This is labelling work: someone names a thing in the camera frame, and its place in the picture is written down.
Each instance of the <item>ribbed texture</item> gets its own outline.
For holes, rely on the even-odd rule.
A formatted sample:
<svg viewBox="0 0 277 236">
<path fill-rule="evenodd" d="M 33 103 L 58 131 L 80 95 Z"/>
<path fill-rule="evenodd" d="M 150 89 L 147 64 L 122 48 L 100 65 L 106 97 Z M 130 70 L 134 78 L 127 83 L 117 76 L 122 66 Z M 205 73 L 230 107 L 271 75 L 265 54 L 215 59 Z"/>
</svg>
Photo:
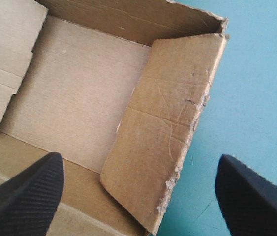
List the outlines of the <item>ribbed texture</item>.
<svg viewBox="0 0 277 236">
<path fill-rule="evenodd" d="M 222 156 L 215 190 L 222 215 L 233 236 L 277 236 L 277 188 L 231 156 Z"/>
<path fill-rule="evenodd" d="M 46 235 L 64 184 L 62 157 L 58 153 L 49 155 L 52 157 L 38 169 L 38 175 L 21 186 L 21 193 L 0 212 L 0 236 Z"/>
</svg>

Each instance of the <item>cardboard piece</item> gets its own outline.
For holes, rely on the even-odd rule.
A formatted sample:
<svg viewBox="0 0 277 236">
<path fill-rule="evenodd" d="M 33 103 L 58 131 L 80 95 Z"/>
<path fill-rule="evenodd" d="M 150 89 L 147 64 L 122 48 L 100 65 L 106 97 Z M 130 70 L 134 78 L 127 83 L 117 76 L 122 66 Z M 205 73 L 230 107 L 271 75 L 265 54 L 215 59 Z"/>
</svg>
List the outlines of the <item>cardboard piece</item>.
<svg viewBox="0 0 277 236">
<path fill-rule="evenodd" d="M 29 66 L 46 13 L 32 0 L 0 0 L 0 121 Z"/>
<path fill-rule="evenodd" d="M 46 13 L 31 0 L 8 2 L 0 1 L 0 20 L 13 25 L 0 23 L 0 118 L 36 40 L 8 39 L 33 38 Z M 71 162 L 49 235 L 156 234 L 208 100 L 226 19 L 165 0 L 38 2 L 53 16 L 0 126 L 0 183 L 59 151 Z M 28 30 L 16 23 L 26 14 Z"/>
<path fill-rule="evenodd" d="M 48 16 L 0 131 L 100 173 L 149 49 Z"/>
<path fill-rule="evenodd" d="M 225 43 L 221 34 L 153 43 L 102 169 L 103 186 L 154 235 L 179 178 Z"/>
<path fill-rule="evenodd" d="M 37 0 L 53 16 L 133 42 L 222 33 L 225 18 L 171 0 Z"/>
</svg>

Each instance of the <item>blue floor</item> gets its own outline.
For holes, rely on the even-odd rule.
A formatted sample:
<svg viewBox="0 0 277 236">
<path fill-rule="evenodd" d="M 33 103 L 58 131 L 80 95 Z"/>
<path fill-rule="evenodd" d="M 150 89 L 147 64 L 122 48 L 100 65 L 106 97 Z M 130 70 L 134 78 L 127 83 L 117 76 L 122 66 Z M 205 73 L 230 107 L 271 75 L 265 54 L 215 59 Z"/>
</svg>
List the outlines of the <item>blue floor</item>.
<svg viewBox="0 0 277 236">
<path fill-rule="evenodd" d="M 277 1 L 179 2 L 227 16 L 230 40 L 158 236 L 229 236 L 214 191 L 220 155 L 277 185 Z"/>
</svg>

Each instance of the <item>box side wall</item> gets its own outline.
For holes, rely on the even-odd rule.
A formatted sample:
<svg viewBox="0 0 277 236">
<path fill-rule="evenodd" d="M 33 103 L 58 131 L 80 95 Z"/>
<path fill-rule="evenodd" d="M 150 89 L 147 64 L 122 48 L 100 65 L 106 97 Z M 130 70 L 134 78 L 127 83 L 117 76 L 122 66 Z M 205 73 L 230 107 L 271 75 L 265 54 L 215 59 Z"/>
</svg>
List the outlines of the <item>box side wall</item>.
<svg viewBox="0 0 277 236">
<path fill-rule="evenodd" d="M 0 183 L 45 154 L 0 132 Z M 66 160 L 64 168 L 64 192 L 49 235 L 143 235 L 145 229 L 105 191 L 98 173 Z"/>
<path fill-rule="evenodd" d="M 160 38 L 220 32 L 224 19 L 166 0 L 37 0 L 49 14 L 150 46 Z"/>
</svg>

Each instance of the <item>brown cardboard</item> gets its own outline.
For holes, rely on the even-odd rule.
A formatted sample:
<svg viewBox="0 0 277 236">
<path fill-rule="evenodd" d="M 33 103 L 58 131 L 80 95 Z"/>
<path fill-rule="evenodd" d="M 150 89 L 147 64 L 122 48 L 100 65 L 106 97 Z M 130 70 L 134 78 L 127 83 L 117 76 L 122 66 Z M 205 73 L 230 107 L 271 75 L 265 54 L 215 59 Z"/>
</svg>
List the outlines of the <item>brown cardboard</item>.
<svg viewBox="0 0 277 236">
<path fill-rule="evenodd" d="M 0 118 L 46 14 L 11 1 L 0 1 Z M 38 2 L 53 16 L 0 126 L 8 134 L 0 133 L 0 183 L 59 151 L 72 162 L 48 235 L 156 234 L 208 100 L 226 19 L 165 0 Z M 19 24 L 26 14 L 32 26 Z"/>
<path fill-rule="evenodd" d="M 153 43 L 102 169 L 103 186 L 153 234 L 179 178 L 225 43 L 221 34 Z"/>
<path fill-rule="evenodd" d="M 224 18 L 170 0 L 38 0 L 50 14 L 151 46 L 160 38 L 222 32 Z"/>
<path fill-rule="evenodd" d="M 32 0 L 0 0 L 0 121 L 29 66 L 46 13 Z"/>
<path fill-rule="evenodd" d="M 47 154 L 0 133 L 0 183 Z M 102 187 L 99 174 L 64 161 L 65 186 L 48 235 L 142 236 L 144 228 Z"/>
<path fill-rule="evenodd" d="M 149 49 L 48 16 L 0 130 L 100 173 Z"/>
</svg>

